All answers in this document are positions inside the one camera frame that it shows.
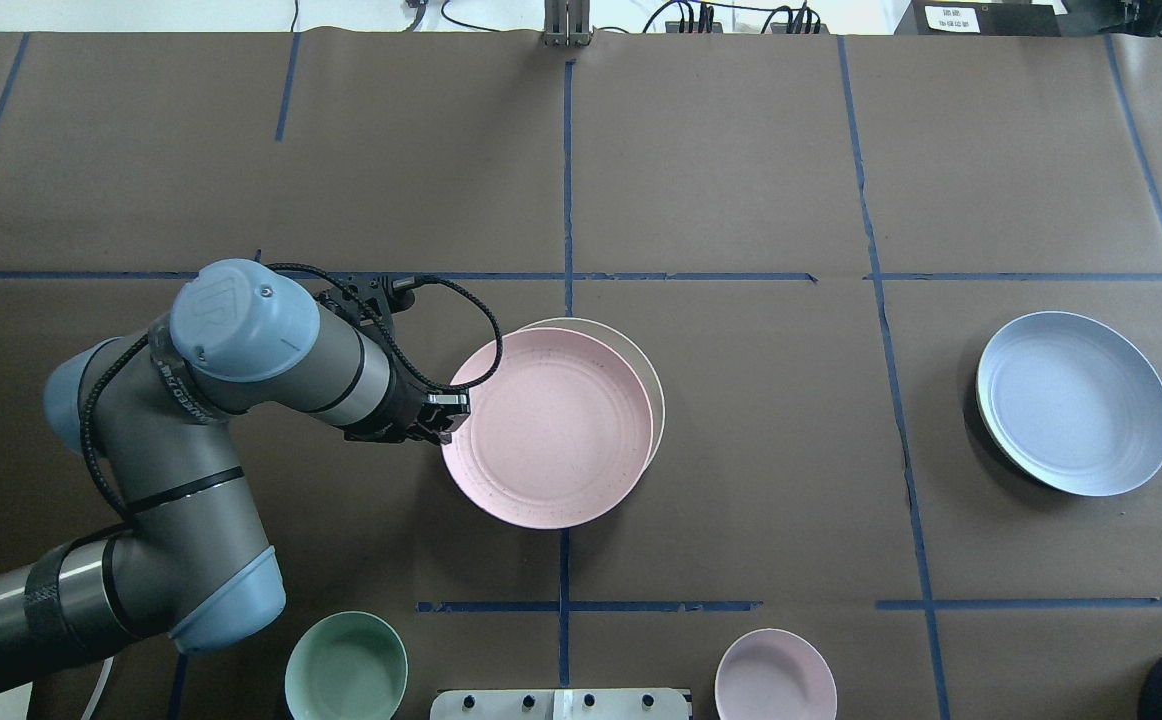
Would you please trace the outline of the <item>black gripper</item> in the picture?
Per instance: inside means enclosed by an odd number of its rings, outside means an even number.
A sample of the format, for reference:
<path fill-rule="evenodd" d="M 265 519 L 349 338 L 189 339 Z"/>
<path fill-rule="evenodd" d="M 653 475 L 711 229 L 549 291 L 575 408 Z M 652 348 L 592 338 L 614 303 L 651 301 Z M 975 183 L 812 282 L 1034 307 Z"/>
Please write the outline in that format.
<path fill-rule="evenodd" d="M 397 374 L 383 398 L 365 418 L 344 427 L 349 442 L 399 445 L 406 441 L 443 446 L 469 416 L 469 393 L 439 391 Z"/>

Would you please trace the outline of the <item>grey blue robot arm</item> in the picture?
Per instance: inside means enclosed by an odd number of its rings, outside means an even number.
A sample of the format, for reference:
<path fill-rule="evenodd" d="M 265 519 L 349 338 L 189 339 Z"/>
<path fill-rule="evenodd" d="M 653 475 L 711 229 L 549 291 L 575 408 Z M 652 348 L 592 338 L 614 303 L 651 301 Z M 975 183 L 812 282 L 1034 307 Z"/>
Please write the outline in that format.
<path fill-rule="evenodd" d="M 433 274 L 329 278 L 316 266 L 230 258 L 184 285 L 145 331 L 60 363 L 43 410 L 83 456 L 119 524 L 0 575 L 0 693 L 95 664 L 164 634 L 184 656 L 225 650 L 287 603 L 230 424 L 278 404 L 347 441 L 445 445 L 469 383 L 421 373 L 394 314 Z"/>

